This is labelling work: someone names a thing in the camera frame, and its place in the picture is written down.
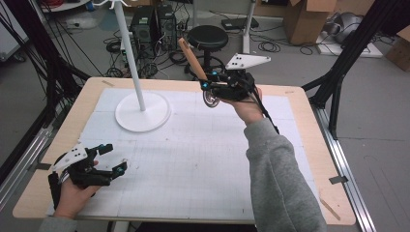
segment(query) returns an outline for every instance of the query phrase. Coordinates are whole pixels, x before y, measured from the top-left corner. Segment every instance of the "gray sweater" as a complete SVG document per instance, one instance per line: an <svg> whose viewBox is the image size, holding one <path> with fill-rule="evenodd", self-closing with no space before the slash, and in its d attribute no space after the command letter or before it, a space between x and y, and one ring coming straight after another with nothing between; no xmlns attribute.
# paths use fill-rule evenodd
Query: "gray sweater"
<svg viewBox="0 0 410 232"><path fill-rule="evenodd" d="M326 221L305 181L292 144L264 119L245 129L250 194L259 232L326 231ZM40 232L73 232L75 220L47 217Z"/></svg>

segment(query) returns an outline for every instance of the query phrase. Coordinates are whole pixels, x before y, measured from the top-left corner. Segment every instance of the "wooden stick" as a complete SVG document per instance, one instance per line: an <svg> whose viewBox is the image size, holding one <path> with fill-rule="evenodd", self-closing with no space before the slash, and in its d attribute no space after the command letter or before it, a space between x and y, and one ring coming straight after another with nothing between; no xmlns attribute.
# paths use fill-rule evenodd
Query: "wooden stick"
<svg viewBox="0 0 410 232"><path fill-rule="evenodd" d="M193 72L196 74L196 76L199 79L208 79L206 77L206 74L205 74L204 70L202 69L202 66L199 64L198 60L196 59L196 56L190 50L190 46L184 40L184 38L181 38L178 41L178 44L180 45L180 47L181 47L182 51L184 52L185 56L187 57L187 60L190 63L190 66L192 67Z"/></svg>

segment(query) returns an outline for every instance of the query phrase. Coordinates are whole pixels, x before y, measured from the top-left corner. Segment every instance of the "round stool seat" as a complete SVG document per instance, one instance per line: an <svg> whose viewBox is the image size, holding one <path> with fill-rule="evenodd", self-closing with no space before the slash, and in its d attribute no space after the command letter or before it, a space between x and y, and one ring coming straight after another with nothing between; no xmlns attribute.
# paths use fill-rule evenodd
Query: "round stool seat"
<svg viewBox="0 0 410 232"><path fill-rule="evenodd" d="M194 27L188 32L188 43L210 52L218 51L228 44L228 35L222 29L212 25Z"/></svg>

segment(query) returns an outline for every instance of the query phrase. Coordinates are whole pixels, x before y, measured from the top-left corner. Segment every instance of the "round white base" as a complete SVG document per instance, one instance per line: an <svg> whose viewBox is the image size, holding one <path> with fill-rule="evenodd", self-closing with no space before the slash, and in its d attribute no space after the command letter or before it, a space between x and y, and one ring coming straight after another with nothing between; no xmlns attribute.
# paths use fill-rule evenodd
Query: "round white base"
<svg viewBox="0 0 410 232"><path fill-rule="evenodd" d="M135 132L149 132L160 128L169 119L171 110L163 96L144 93L145 111L139 107L136 93L123 98L115 110L115 118L121 127Z"/></svg>

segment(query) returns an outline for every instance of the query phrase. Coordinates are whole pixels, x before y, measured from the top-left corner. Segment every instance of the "gray floor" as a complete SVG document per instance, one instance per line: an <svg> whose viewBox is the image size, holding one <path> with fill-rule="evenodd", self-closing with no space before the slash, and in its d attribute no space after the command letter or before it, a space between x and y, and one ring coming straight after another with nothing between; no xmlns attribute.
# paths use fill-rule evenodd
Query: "gray floor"
<svg viewBox="0 0 410 232"><path fill-rule="evenodd" d="M99 23L97 27L73 33L75 41L102 73L108 69L110 59L103 40L111 38L117 30L106 24L112 18L111 14L106 9L99 9L93 12ZM223 17L219 15L199 18L199 23L220 25L221 19ZM280 25L275 19L258 18L258 21L260 27L255 30ZM252 33L285 38L282 28ZM67 35L64 38L77 67L98 76L96 69ZM216 53L224 62L242 50L241 34L229 34L229 38L229 44ZM299 47L286 45L280 46L279 53L262 52L258 50L258 44L251 43L251 54L272 57L269 64L248 69L258 84L302 86L326 73L337 59L319 55L314 47L311 55L305 55ZM390 48L383 43L376 43L376 46L384 54ZM159 72L156 78L190 80L178 66ZM410 182L407 178L410 171L409 86L409 72L403 72L384 57L358 59L343 82L337 134L377 231L400 232L410 228ZM43 109L44 93L30 62L0 64L0 89L0 161L3 163ZM12 215L30 175L29 172L0 213L2 231L37 231L39 220L18 219ZM82 221L78 231L105 231L105 228L106 222L103 221ZM331 226L329 230L359 231L357 225Z"/></svg>

